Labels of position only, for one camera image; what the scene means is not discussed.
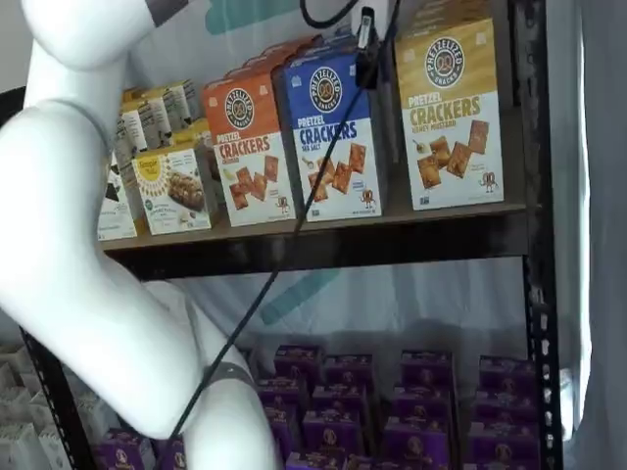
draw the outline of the box logo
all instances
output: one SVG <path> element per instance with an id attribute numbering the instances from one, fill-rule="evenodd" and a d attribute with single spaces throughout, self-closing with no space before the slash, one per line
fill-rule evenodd
<path id="1" fill-rule="evenodd" d="M 321 113 L 333 112 L 342 100 L 342 82 L 334 69 L 320 67 L 310 81 L 313 105 Z"/>
<path id="2" fill-rule="evenodd" d="M 449 88 L 461 78 L 463 49 L 452 37 L 440 37 L 427 49 L 424 70 L 429 81 L 438 88 Z"/>
<path id="3" fill-rule="evenodd" d="M 251 125 L 255 117 L 255 105 L 251 95 L 241 88 L 233 88 L 228 92 L 224 110 L 228 121 L 240 130 Z"/>

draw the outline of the black metal shelving unit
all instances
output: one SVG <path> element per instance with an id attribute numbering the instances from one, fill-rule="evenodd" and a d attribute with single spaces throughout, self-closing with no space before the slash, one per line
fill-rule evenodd
<path id="1" fill-rule="evenodd" d="M 413 212 L 408 184 L 400 174 L 390 185 L 383 217 L 306 224 L 286 268 L 522 257 L 542 468 L 562 470 L 545 2 L 511 3 L 520 108 L 502 120 L 506 200 Z M 105 250 L 142 280 L 265 272 L 283 254 L 292 228 L 292 222 L 230 228 L 223 221 L 212 231 L 112 242 Z M 95 468 L 59 361 L 27 333 L 24 339 L 73 467 Z"/>

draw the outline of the white packaging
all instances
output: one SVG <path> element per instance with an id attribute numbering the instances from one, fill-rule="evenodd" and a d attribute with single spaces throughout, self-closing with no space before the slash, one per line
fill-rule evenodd
<path id="1" fill-rule="evenodd" d="M 41 382 L 39 382 L 39 377 L 37 377 L 35 372 L 22 372 L 20 374 L 20 378 L 22 379 L 22 383 L 28 390 L 28 394 L 31 397 L 34 397 L 41 391 Z"/>
<path id="2" fill-rule="evenodd" d="M 43 392 L 38 392 L 37 395 L 30 400 L 28 411 L 30 413 L 30 419 L 28 419 L 28 421 L 32 420 L 38 432 L 42 431 L 47 426 L 55 424 L 52 411 L 50 411 L 48 401 L 44 397 Z"/>
<path id="3" fill-rule="evenodd" d="M 202 116 L 200 101 L 196 95 L 196 88 L 191 80 L 178 81 L 168 85 L 174 95 L 174 103 L 180 118 L 180 126 L 188 127 L 193 121 Z"/>
<path id="4" fill-rule="evenodd" d="M 181 118 L 178 115 L 174 94 L 167 88 L 161 87 L 148 90 L 143 94 L 142 98 L 148 101 L 153 112 L 161 147 L 173 145 L 172 133 L 183 127 Z"/>
<path id="5" fill-rule="evenodd" d="M 217 199 L 209 163 L 194 143 L 140 155 L 133 161 L 148 226 L 153 235 L 212 227 Z"/>
<path id="6" fill-rule="evenodd" d="M 55 426 L 46 426 L 46 428 L 39 433 L 39 442 L 52 468 L 72 470 L 68 455 L 66 454 L 61 439 L 59 439 L 59 432 Z"/>
<path id="7" fill-rule="evenodd" d="M 161 147 L 155 117 L 146 100 L 139 99 L 122 104 L 121 119 L 132 146 L 132 155 Z"/>
<path id="8" fill-rule="evenodd" d="M 0 422 L 30 422 L 30 395 L 25 387 L 10 387 L 0 391 Z"/>
<path id="9" fill-rule="evenodd" d="M 30 423 L 0 427 L 0 468 L 7 470 L 50 470 Z"/>

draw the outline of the black cable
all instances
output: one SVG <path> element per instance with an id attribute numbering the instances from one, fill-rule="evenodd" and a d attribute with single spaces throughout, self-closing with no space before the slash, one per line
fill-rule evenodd
<path id="1" fill-rule="evenodd" d="M 318 20 L 314 20 L 312 16 L 310 15 L 310 12 L 307 11 L 307 1 L 301 0 L 301 14 L 303 15 L 303 20 L 305 20 L 305 23 L 307 23 L 309 26 L 315 29 L 327 29 L 328 27 L 332 27 L 338 24 L 344 17 L 346 17 L 349 14 L 349 12 L 353 10 L 353 7 L 357 5 L 358 1 L 359 0 L 350 0 L 344 6 L 344 8 L 342 8 L 342 10 L 337 12 L 331 18 L 329 18 L 328 20 L 324 22 L 319 22 Z"/>
<path id="2" fill-rule="evenodd" d="M 377 72 L 377 69 L 378 69 L 377 64 L 379 63 L 379 61 L 383 57 L 382 56 L 382 52 L 385 51 L 386 46 L 390 42 L 390 40 L 392 38 L 392 35 L 393 35 L 394 31 L 395 31 L 394 24 L 396 23 L 396 20 L 397 20 L 398 15 L 399 15 L 399 5 L 400 4 L 401 4 L 401 0 L 396 0 L 396 2 L 394 4 L 394 10 L 392 12 L 392 18 L 390 20 L 390 25 L 388 26 L 388 28 L 387 28 L 387 30 L 385 32 L 385 37 L 383 38 L 383 42 L 381 42 L 379 50 L 377 51 L 376 58 L 373 61 L 373 63 L 370 66 L 370 68 L 367 70 L 366 75 L 365 75 L 365 79 L 364 79 L 364 81 L 362 83 L 369 82 L 369 80 Z M 253 315 L 257 311 L 257 308 L 259 307 L 259 305 L 264 300 L 265 295 L 270 290 L 270 287 L 272 286 L 272 283 L 274 282 L 274 280 L 278 276 L 279 272 L 281 271 L 281 269 L 283 268 L 283 266 L 285 265 L 287 260 L 292 257 L 293 252 L 294 252 L 294 247 L 296 246 L 296 239 L 298 238 L 298 236 L 299 236 L 299 234 L 301 232 L 301 228 L 303 228 L 303 223 L 305 223 L 305 219 L 307 218 L 307 212 L 309 212 L 310 207 L 314 203 L 315 193 L 317 191 L 317 188 L 320 185 L 320 182 L 322 181 L 322 177 L 324 176 L 324 174 L 326 172 L 326 166 L 327 166 L 327 164 L 328 164 L 328 162 L 329 162 L 329 160 L 331 158 L 331 154 L 333 153 L 333 149 L 335 148 L 335 145 L 337 144 L 337 141 L 339 140 L 339 137 L 340 137 L 340 134 L 342 132 L 342 129 L 346 125 L 346 122 L 349 120 L 349 117 L 351 115 L 351 112 L 353 111 L 353 108 L 357 104 L 357 101 L 358 101 L 359 97 L 362 95 L 362 92 L 363 92 L 363 87 L 360 85 L 358 87 L 357 92 L 353 96 L 353 99 L 351 100 L 351 103 L 349 104 L 349 107 L 347 108 L 346 112 L 342 116 L 342 120 L 340 120 L 340 125 L 335 127 L 335 133 L 333 134 L 333 138 L 331 139 L 331 142 L 329 143 L 329 146 L 326 149 L 326 153 L 324 154 L 324 160 L 322 162 L 322 165 L 320 166 L 320 171 L 317 174 L 317 178 L 315 179 L 315 184 L 313 185 L 312 192 L 310 193 L 310 196 L 307 199 L 307 203 L 305 204 L 305 209 L 301 212 L 301 214 L 299 215 L 299 217 L 298 217 L 298 219 L 296 221 L 296 227 L 294 227 L 294 231 L 292 232 L 292 236 L 290 237 L 290 239 L 288 241 L 288 245 L 287 245 L 287 248 L 286 248 L 286 250 L 285 250 L 285 252 L 283 254 L 283 257 L 279 260 L 278 264 L 274 267 L 274 270 L 269 275 L 268 279 L 264 283 L 264 286 L 262 287 L 262 289 L 258 293 L 257 297 L 255 298 L 255 300 L 253 301 L 251 306 L 246 311 L 246 314 L 244 315 L 244 318 L 241 319 L 241 321 L 237 324 L 237 326 L 235 327 L 233 332 L 226 339 L 226 343 L 224 344 L 222 349 L 217 354 L 216 359 L 214 359 L 214 362 L 212 362 L 212 365 L 210 365 L 209 367 L 207 367 L 205 369 L 205 371 L 203 373 L 203 379 L 201 380 L 200 384 L 196 388 L 196 391 L 194 392 L 194 395 L 192 395 L 191 400 L 187 403 L 187 406 L 185 406 L 185 410 L 183 411 L 183 414 L 181 415 L 181 417 L 178 420 L 178 422 L 176 423 L 176 426 L 174 427 L 174 430 L 172 431 L 172 434 L 169 436 L 168 441 L 166 442 L 166 445 L 163 448 L 162 456 L 157 461 L 157 465 L 155 466 L 155 468 L 158 468 L 158 469 L 161 468 L 163 455 L 166 453 L 166 450 L 171 447 L 172 442 L 174 441 L 174 439 L 176 439 L 176 437 L 180 434 L 180 430 L 182 429 L 183 424 L 185 424 L 185 421 L 187 420 L 187 417 L 191 413 L 192 409 L 194 408 L 194 405 L 196 404 L 196 401 L 198 401 L 198 398 L 205 391 L 205 389 L 207 388 L 207 385 L 210 383 L 212 377 L 216 373 L 217 367 L 219 366 L 219 364 L 224 359 L 224 356 L 226 355 L 226 353 L 228 353 L 228 350 L 232 346 L 235 345 L 235 340 L 237 340 L 237 337 L 244 330 L 244 328 L 246 327 L 246 325 L 248 324 L 250 319 L 253 317 Z"/>

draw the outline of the honey mustard pretzel crackers box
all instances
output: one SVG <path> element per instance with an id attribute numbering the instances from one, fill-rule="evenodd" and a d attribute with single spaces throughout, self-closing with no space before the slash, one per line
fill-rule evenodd
<path id="1" fill-rule="evenodd" d="M 469 8 L 446 9 L 397 39 L 416 211 L 504 199 L 492 19 L 487 8 Z"/>

